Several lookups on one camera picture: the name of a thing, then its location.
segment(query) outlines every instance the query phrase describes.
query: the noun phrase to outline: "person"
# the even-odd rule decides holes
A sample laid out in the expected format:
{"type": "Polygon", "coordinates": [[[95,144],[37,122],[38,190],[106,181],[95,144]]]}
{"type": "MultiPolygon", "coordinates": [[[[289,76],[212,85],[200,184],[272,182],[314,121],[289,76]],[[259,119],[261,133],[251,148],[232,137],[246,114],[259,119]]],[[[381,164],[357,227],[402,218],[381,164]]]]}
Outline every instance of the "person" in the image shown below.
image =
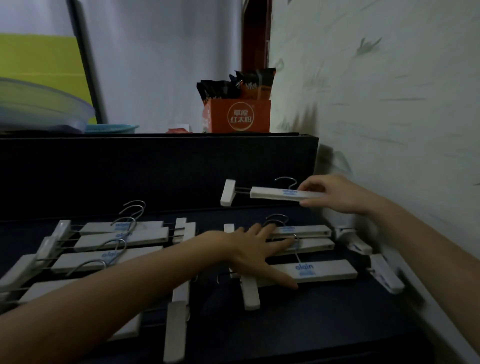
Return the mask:
{"type": "MultiPolygon", "coordinates": [[[[473,348],[480,352],[480,262],[406,210],[341,176],[317,175],[299,190],[325,192],[300,202],[369,217],[415,271],[473,348]]],[[[233,233],[207,231],[186,242],[79,279],[0,316],[3,364],[70,363],[127,321],[207,267],[225,261],[236,272],[296,289],[265,259],[292,239],[267,243],[275,228],[254,224],[233,233]]]]}

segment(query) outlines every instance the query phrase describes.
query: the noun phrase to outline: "person's left arm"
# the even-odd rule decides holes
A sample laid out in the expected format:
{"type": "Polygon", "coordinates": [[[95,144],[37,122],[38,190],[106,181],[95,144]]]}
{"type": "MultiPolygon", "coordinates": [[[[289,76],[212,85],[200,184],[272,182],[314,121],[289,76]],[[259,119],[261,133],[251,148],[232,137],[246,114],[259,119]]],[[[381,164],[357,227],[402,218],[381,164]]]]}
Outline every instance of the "person's left arm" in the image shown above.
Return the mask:
{"type": "Polygon", "coordinates": [[[297,288],[265,259],[293,243],[266,243],[275,228],[208,231],[79,279],[0,316],[3,364],[70,363],[107,340],[160,297],[205,268],[226,261],[241,274],[297,288]]]}

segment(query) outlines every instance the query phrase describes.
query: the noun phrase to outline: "yellow panel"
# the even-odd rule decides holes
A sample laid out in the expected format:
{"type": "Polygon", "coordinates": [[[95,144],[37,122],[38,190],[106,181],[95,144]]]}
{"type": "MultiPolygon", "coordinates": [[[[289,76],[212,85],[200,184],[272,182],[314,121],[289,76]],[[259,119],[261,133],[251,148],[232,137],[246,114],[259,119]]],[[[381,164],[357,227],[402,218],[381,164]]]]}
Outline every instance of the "yellow panel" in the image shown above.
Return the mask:
{"type": "MultiPolygon", "coordinates": [[[[0,33],[0,77],[53,87],[92,104],[73,36],[0,33]]],[[[96,118],[88,123],[96,124],[96,118]]]]}

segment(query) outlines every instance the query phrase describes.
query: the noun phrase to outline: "orange box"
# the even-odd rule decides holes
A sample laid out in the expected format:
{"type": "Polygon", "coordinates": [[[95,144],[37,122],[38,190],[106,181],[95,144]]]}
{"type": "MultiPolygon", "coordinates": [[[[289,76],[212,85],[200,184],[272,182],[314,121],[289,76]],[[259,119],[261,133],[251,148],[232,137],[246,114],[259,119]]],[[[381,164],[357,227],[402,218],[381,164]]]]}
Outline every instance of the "orange box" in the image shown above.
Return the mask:
{"type": "Polygon", "coordinates": [[[204,132],[270,132],[270,100],[214,98],[203,111],[204,132]]]}

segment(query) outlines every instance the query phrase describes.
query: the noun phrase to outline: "forearm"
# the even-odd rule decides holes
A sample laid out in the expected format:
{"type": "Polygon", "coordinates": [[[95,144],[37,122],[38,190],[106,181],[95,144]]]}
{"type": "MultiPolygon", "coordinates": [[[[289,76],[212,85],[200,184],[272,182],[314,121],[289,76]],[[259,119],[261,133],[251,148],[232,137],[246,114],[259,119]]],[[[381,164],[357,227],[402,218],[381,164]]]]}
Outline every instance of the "forearm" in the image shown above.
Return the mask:
{"type": "Polygon", "coordinates": [[[99,271],[0,316],[4,363],[71,362],[155,300],[226,258],[208,232],[99,271]]]}
{"type": "Polygon", "coordinates": [[[369,216],[480,352],[479,260],[390,201],[379,200],[369,216]]]}

